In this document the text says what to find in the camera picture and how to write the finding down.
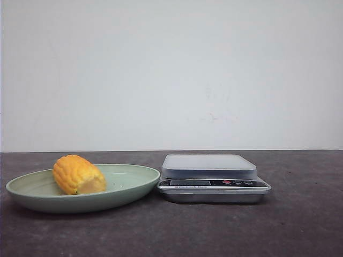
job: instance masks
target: stainless steel base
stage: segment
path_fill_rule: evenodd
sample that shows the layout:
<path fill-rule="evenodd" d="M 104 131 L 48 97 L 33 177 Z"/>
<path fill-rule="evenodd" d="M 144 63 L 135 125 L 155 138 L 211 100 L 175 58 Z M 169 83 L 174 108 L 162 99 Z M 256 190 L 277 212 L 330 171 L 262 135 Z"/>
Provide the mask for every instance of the stainless steel base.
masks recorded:
<path fill-rule="evenodd" d="M 162 194 L 169 202 L 185 203 L 256 203 L 263 194 Z"/>

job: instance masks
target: scale control panel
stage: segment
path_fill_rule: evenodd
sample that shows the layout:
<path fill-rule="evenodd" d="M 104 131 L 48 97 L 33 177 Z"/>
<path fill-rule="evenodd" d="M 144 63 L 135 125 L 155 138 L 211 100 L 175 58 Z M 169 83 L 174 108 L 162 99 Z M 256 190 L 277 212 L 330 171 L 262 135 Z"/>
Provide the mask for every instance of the scale control panel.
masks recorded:
<path fill-rule="evenodd" d="M 160 182 L 158 187 L 165 189 L 268 189 L 268 185 L 263 182 L 247 179 L 170 179 Z"/>

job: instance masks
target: oval plate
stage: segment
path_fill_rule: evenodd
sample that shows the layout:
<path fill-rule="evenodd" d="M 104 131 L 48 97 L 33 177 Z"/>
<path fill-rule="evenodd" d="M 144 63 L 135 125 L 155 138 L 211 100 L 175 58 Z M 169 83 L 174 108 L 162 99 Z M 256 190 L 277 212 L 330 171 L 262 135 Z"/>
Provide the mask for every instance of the oval plate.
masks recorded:
<path fill-rule="evenodd" d="M 66 195 L 54 181 L 52 169 L 15 178 L 6 189 L 18 204 L 45 213 L 85 213 L 136 201 L 149 193 L 160 178 L 158 170 L 129 164 L 96 164 L 106 178 L 100 193 Z"/>

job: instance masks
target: countertop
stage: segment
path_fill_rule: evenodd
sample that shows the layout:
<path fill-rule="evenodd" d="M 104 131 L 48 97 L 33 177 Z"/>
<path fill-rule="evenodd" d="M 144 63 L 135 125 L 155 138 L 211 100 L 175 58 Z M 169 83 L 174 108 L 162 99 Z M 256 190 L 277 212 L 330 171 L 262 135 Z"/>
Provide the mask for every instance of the countertop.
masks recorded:
<path fill-rule="evenodd" d="M 78 154 L 161 171 L 171 153 L 234 153 L 273 189 L 258 204 L 177 204 L 156 191 L 125 206 L 45 214 L 12 201 L 8 181 Z M 1 153 L 1 256 L 343 256 L 343 151 Z"/>

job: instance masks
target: plate rim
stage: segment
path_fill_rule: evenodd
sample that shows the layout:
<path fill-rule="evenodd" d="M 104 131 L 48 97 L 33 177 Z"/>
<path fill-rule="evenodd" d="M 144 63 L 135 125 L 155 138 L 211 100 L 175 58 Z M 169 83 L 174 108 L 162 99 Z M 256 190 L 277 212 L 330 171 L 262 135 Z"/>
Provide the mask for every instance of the plate rim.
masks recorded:
<path fill-rule="evenodd" d="M 28 175 L 32 175 L 32 174 L 35 174 L 35 173 L 41 173 L 41 172 L 47 172 L 49 170 L 53 170 L 53 169 L 45 169 L 45 170 L 39 170 L 39 171 L 34 171 L 34 172 L 30 172 L 28 174 L 24 174 L 24 175 L 21 175 L 19 177 L 16 177 L 12 180 L 10 180 L 9 182 L 6 183 L 6 190 L 11 193 L 11 194 L 14 194 L 14 195 L 17 195 L 17 196 L 23 196 L 23 197 L 28 197 L 28 198 L 49 198 L 49 199 L 65 199 L 65 198 L 84 198 L 84 197 L 87 197 L 89 198 L 90 196 L 98 196 L 98 195 L 106 195 L 106 194 L 113 194 L 113 193 L 117 193 L 117 192 L 125 192 L 127 190 L 131 190 L 133 188 L 139 188 L 139 187 L 142 187 L 142 186 L 145 186 L 145 185 L 148 185 L 154 181 L 158 181 L 158 179 L 160 178 L 161 176 L 161 173 L 155 169 L 155 168 L 151 168 L 151 167 L 148 167 L 148 166 L 143 166 L 143 165 L 135 165 L 135 164 L 122 164 L 122 163 L 101 163 L 101 164 L 93 164 L 95 166 L 102 166 L 102 165 L 114 165 L 114 166 L 134 166 L 134 167 L 142 167 L 142 168 L 148 168 L 150 170 L 153 170 L 156 172 L 156 176 L 139 185 L 139 186 L 134 186 L 134 187 L 129 187 L 129 188 L 125 188 L 125 189 L 119 189 L 119 190 L 109 190 L 109 191 L 104 191 L 104 192 L 98 192 L 98 193 L 89 193 L 89 194 L 72 194 L 72 195 L 34 195 L 34 194 L 22 194 L 22 193 L 19 193 L 18 191 L 15 191 L 15 190 L 12 190 L 10 188 L 11 184 L 15 181 L 15 180 L 18 180 L 22 177 L 26 177 Z"/>

